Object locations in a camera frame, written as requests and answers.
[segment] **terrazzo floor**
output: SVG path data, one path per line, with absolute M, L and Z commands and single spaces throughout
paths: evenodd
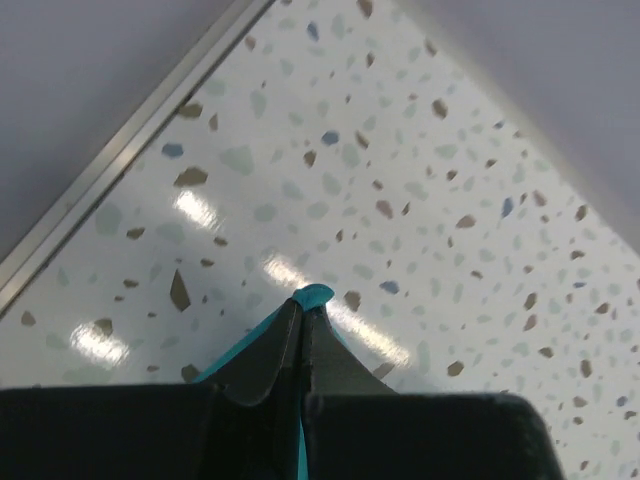
M 189 381 L 322 282 L 394 389 L 518 393 L 569 479 L 637 476 L 640 260 L 439 47 L 276 2 L 0 322 L 2 385 Z

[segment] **white wall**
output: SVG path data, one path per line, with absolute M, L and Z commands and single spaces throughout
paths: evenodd
M 0 259 L 232 0 L 0 0 Z
M 574 186 L 640 251 L 640 2 L 399 1 L 525 113 Z

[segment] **teal trim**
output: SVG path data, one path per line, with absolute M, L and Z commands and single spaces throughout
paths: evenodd
M 306 287 L 300 288 L 293 292 L 291 298 L 298 302 L 302 307 L 302 310 L 307 312 L 312 308 L 322 307 L 329 300 L 333 298 L 335 295 L 334 291 L 326 285 L 322 285 L 319 283 L 314 283 L 311 285 L 307 285 Z M 238 343 L 236 343 L 233 347 L 231 347 L 226 353 L 224 353 L 218 360 L 216 360 L 213 365 L 207 368 L 204 372 L 196 377 L 195 382 L 201 382 L 205 380 L 207 377 L 213 375 L 215 372 L 220 370 L 224 365 L 233 360 L 233 358 L 238 355 L 242 350 L 247 348 L 255 339 L 257 339 L 260 335 L 262 335 L 273 319 L 276 318 L 280 308 L 275 310 L 271 315 L 265 318 L 262 322 L 258 324 L 256 328 L 251 330 L 247 336 L 242 338 Z M 336 336 L 344 343 L 344 340 L 337 332 L 334 331 Z M 298 440 L 298 480 L 308 480 L 309 472 L 307 470 L 307 450 L 304 443 L 304 429 L 302 428 L 302 419 L 300 419 L 299 423 L 299 440 Z

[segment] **blue speck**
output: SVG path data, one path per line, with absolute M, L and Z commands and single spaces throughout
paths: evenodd
M 162 154 L 169 158 L 181 157 L 183 153 L 184 150 L 179 143 L 165 143 L 162 147 Z
M 502 218 L 513 212 L 513 200 L 511 197 L 505 198 L 502 204 Z
M 325 145 L 335 145 L 340 140 L 340 134 L 335 130 L 329 130 L 322 136 L 322 143 Z
M 307 33 L 311 37 L 311 40 L 313 40 L 314 42 L 317 42 L 320 39 L 316 22 L 311 22 L 309 23 L 309 25 L 307 25 Z
M 386 282 L 382 282 L 380 284 L 380 288 L 383 289 L 385 292 L 388 292 L 392 295 L 395 295 L 396 293 L 398 293 L 400 291 L 400 287 L 398 286 L 398 282 L 395 282 L 393 280 L 388 280 Z

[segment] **floor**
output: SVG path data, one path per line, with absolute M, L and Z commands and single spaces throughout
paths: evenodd
M 390 0 L 283 0 L 0 322 L 0 381 L 189 381 L 308 282 L 398 391 L 638 475 L 640 259 Z

